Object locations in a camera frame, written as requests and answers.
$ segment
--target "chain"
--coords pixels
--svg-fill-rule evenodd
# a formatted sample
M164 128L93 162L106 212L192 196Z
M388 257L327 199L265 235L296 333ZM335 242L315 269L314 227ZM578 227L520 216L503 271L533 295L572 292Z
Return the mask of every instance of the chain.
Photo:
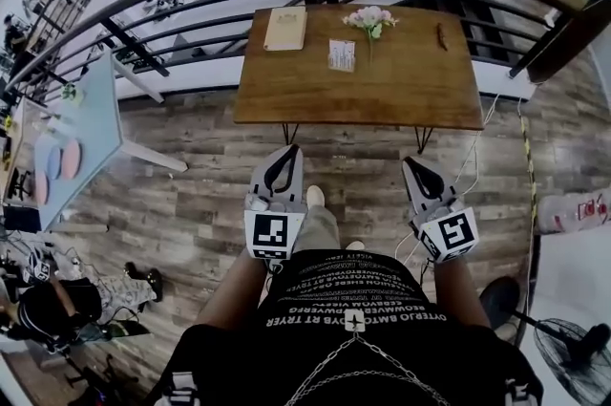
M320 372L325 367L325 365L327 363L329 363L331 360L333 360L338 355L338 353L341 350L346 349L347 347L349 347L354 342L362 343L366 347L369 347L374 353L382 355L394 367L396 367L401 372L403 372L405 374L405 376L397 375L397 374L377 372L377 371L358 371L358 372L334 375L333 377L329 377L329 378L323 379L320 382L314 384L312 387L307 388L307 386L312 381L312 379L316 376L316 374L318 372ZM343 378L347 378L347 377L353 377L353 376L357 376L357 375L381 375L383 377L390 377L390 378L396 378L396 379L404 380L406 382L409 382L410 384L415 384L420 389L422 389L423 391L427 392L430 396L432 396L435 399L435 401L437 401L437 404L440 404L442 406L450 406L450 403L446 399L444 399L434 388L432 388L431 386L429 386L429 385L425 384L424 382L420 381L418 379L418 377L416 377L416 374L414 374L412 371L408 371L405 367L403 367L403 365L401 365L401 362L399 362L396 358L388 355L380 347L378 347L376 345L371 345L366 339L362 338L357 331L354 332L354 335L352 336L352 338L350 338L349 340L347 340L344 343L342 343L339 346L338 349L334 350L329 355L327 355L327 358L316 366L316 368L314 369L312 374L310 374L305 379L305 381L302 383L302 385L299 386L297 391L295 391L295 394L293 395L293 397L288 400L288 402L286 403L286 406L293 406L297 401L299 401L300 399L302 399L306 395L310 394L312 391L315 391L317 388L328 384L329 382L333 382L335 380L339 380L339 379L343 379Z
M431 391L429 391L427 389L427 388L429 388L429 386L426 386L426 385L424 385L422 383L418 383L419 381L414 381L414 380L410 379L409 377L404 377L403 375L391 374L391 373L388 373L388 372L379 372L379 371L357 371L357 372L350 372L350 373L346 373L346 374L334 375L333 377L328 377L326 379L323 379L320 382L318 382L317 384L314 384L312 387L304 390L300 394L299 397L295 398L295 402L300 400L300 399L303 399L306 395L316 391L316 389L318 389L319 387L327 385L329 382L333 382L335 380L340 380L340 379L345 379L345 378L348 378L348 377L357 377L359 375L379 375L381 377L388 377L388 378L391 378L391 379L403 380L403 381L408 382L410 384L415 384L417 386L420 386L427 393L431 394ZM449 404L441 396L439 398L436 397L435 400L437 401L437 404L443 404L444 406Z
M297 397L303 394L303 391L306 389L307 385L311 382L314 376L318 372L320 372L327 363L333 360L333 358L335 358L340 351L348 348L352 343L354 343L357 340L357 338L358 338L358 333L355 331L354 336L352 336L352 338L342 343L337 350L334 350L329 355L327 355L327 358L316 366L312 374L310 374L308 377L305 378L305 381L302 382L302 385L299 386L297 391L295 391L295 394L293 395L293 397L289 399L289 401L286 403L286 406L292 406L293 404L295 404L295 402L298 400Z

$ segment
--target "office chair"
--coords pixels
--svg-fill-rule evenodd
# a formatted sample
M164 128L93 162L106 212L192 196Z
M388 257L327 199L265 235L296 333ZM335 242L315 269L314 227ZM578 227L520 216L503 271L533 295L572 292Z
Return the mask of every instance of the office chair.
M29 170L26 170L26 173L22 173L19 175L19 170L16 168L12 172L11 184L9 185L9 199L12 199L17 193L19 195L19 199L23 201L23 195L31 196L32 193L26 190L24 187L24 183L26 178L31 174Z

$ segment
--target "table leg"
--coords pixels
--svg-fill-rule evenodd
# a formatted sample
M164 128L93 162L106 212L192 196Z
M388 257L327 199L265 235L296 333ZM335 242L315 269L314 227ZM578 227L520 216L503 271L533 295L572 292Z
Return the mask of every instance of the table leg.
M431 127L422 128L422 140L420 139L420 132L418 131L418 128L414 127L413 129L416 132L416 141L418 142L418 155L422 155L422 152L426 148L427 143L429 142L429 138L431 137L432 128Z
M134 75L130 70L125 68L125 66L117 61L116 58L113 57L113 65L115 66L115 70L117 70L120 74L125 76L129 81L131 81L134 85L136 85L142 92L146 95L152 97L157 103L163 102L163 97L159 92L154 91L146 86L146 84L141 81L136 75Z
M295 135L297 134L298 129L299 129L299 124L295 124L293 135L290 137L288 135L288 124L283 124L284 142L286 143L287 146L289 144L293 144L293 141L295 140Z
M79 223L55 223L46 231L47 233L106 233L108 226L105 224L79 224Z
M175 158L168 157L167 155L162 155L155 150L140 144L135 144L127 139L123 140L121 151L126 155L147 160L157 165L166 166L179 172L185 172L189 168L184 161L176 160Z

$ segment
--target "desk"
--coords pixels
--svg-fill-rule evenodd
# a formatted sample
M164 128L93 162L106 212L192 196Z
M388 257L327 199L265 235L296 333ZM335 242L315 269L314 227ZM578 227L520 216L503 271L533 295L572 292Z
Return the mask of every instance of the desk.
M237 123L380 124L483 129L471 57L460 21L446 13L384 7L399 19L373 46L342 23L358 5L307 6L300 51L263 49L270 9L255 13L234 111ZM445 51L439 44L441 24ZM356 43L353 73L327 66L329 39Z
M34 146L34 170L46 172L47 159L55 145L63 148L70 139L81 145L81 162L73 179L61 176L49 180L47 203L38 206L40 227L49 229L61 211L85 188L87 183L104 168L111 157L120 151L179 171L187 169L179 161L139 146L123 137L115 92L115 65L110 52L90 65L89 72L77 84L84 92L80 105L61 101L53 106L60 119L52 118L48 127L55 133L38 137Z

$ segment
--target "flower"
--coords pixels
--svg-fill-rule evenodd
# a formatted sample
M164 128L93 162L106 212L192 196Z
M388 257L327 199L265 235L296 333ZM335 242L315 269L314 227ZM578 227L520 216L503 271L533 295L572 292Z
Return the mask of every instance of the flower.
M394 27L398 20L394 19L389 11L372 6L351 13L344 17L342 22L347 26L365 30L370 38L379 39L382 35L382 26Z
M377 26L383 20L382 9L376 6L360 9L357 13L361 16L363 25L368 28Z

